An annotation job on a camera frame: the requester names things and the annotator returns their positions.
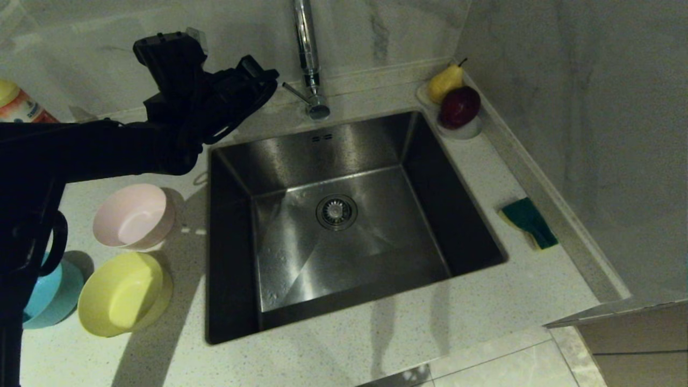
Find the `chrome kitchen faucet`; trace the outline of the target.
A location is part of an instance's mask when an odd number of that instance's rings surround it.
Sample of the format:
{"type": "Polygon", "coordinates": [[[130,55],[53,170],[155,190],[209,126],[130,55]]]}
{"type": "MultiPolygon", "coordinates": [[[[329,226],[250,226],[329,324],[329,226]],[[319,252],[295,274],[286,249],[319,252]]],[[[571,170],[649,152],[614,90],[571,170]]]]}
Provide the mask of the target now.
{"type": "Polygon", "coordinates": [[[305,114],[310,120],[324,121],[330,116],[330,108],[320,81],[320,61],[314,19],[310,0],[292,0],[300,69],[308,95],[303,95],[288,83],[282,87],[305,103],[305,114]]]}

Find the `orange label detergent bottle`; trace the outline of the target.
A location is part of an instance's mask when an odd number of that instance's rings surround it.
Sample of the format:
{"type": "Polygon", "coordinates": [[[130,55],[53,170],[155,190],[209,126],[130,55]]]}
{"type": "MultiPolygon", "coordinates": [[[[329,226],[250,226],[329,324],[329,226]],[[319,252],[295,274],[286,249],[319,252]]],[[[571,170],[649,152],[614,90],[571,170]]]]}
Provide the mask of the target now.
{"type": "Polygon", "coordinates": [[[59,123],[20,86],[0,78],[0,123],[59,123]]]}

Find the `blue plastic bowl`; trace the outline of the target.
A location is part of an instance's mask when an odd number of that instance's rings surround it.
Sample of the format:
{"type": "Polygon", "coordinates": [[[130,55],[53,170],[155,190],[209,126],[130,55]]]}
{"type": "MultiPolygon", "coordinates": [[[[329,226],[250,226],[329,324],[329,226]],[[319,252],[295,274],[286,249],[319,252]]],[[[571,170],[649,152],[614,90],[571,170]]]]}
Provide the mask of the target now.
{"type": "Polygon", "coordinates": [[[76,308],[81,290],[94,265],[85,252],[66,252],[53,272],[39,277],[24,308],[24,329],[58,324],[76,308]]]}

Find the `green and yellow sponge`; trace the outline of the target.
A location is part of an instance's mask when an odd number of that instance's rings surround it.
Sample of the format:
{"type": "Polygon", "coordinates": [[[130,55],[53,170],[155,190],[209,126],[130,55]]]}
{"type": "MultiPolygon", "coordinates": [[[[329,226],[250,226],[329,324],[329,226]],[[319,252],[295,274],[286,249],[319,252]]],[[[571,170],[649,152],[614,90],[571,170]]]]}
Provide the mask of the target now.
{"type": "Polygon", "coordinates": [[[498,214],[504,222],[521,230],[536,249],[544,250],[560,244],[546,219],[528,197],[503,206],[498,214]]]}

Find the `metal sink drain strainer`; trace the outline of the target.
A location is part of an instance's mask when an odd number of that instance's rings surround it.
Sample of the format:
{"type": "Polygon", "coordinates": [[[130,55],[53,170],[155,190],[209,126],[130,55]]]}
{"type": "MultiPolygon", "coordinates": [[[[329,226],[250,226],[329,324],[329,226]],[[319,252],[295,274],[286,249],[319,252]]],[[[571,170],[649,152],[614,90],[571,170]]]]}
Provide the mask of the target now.
{"type": "Polygon", "coordinates": [[[346,195],[334,194],[323,198],[316,208],[316,219],[320,226],[330,231],[350,228],[358,218],[358,205],[346,195]]]}

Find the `stainless steel sink basin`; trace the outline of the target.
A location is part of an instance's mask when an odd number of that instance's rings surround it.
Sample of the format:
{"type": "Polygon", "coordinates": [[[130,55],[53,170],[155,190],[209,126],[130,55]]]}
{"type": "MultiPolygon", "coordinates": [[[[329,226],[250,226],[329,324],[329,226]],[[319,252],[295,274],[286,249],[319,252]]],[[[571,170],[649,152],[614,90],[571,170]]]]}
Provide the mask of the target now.
{"type": "Polygon", "coordinates": [[[221,146],[208,190],[210,345],[508,260],[418,111],[221,146]],[[316,219],[334,194],[358,205],[343,231],[316,219]]]}

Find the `pink plastic bowl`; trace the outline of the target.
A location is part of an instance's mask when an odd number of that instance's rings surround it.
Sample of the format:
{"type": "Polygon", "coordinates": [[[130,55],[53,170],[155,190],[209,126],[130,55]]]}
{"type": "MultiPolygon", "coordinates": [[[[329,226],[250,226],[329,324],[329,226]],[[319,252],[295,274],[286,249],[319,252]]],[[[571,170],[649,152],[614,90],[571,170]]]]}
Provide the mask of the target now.
{"type": "Polygon", "coordinates": [[[144,250],[162,242],[174,227],[174,203],[158,186],[141,183],[116,191],[98,209],[94,238],[108,247],[144,250]]]}

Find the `yellow pear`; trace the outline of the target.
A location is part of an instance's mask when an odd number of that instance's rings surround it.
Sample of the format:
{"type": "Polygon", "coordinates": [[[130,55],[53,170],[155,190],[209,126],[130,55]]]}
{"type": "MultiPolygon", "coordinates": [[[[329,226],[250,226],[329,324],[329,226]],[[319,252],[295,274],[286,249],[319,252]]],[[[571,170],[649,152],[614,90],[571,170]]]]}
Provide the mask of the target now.
{"type": "Polygon", "coordinates": [[[447,93],[464,85],[464,69],[463,64],[467,62],[468,58],[464,58],[459,63],[450,63],[448,66],[435,74],[427,85],[427,96],[430,101],[435,104],[440,104],[444,100],[447,93]]]}

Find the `dark red apple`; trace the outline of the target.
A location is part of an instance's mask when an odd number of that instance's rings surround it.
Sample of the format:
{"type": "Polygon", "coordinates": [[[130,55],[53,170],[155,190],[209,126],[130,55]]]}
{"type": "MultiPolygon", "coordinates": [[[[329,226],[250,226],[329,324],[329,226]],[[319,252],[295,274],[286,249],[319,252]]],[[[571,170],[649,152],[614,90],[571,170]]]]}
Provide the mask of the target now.
{"type": "Polygon", "coordinates": [[[438,113],[442,127],[457,130],[477,117],[481,108],[481,98],[474,88],[463,86],[445,95],[438,113]]]}

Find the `yellow plastic bowl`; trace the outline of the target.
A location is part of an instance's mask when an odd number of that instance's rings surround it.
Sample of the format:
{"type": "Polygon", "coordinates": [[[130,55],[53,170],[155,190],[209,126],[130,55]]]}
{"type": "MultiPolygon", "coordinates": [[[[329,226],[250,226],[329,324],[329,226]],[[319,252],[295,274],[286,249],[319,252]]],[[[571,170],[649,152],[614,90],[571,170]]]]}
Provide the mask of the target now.
{"type": "Polygon", "coordinates": [[[152,325],[169,306],[170,273],[152,255],[127,252],[111,258],[84,284],[77,314],[86,332],[103,338],[152,325]]]}

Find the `small white dish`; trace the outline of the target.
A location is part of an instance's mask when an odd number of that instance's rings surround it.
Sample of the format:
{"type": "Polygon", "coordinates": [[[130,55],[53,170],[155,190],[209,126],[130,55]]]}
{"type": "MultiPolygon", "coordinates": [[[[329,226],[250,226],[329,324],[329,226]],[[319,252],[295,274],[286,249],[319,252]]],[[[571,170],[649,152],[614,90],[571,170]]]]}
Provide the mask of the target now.
{"type": "Polygon", "coordinates": [[[458,141],[469,141],[474,139],[482,132],[483,121],[477,116],[473,118],[466,125],[463,125],[459,129],[447,129],[442,126],[439,121],[440,105],[434,103],[428,98],[427,94],[428,82],[423,82],[415,92],[416,98],[420,103],[427,109],[428,114],[433,119],[433,124],[438,128],[440,134],[448,139],[454,139],[458,141]]]}

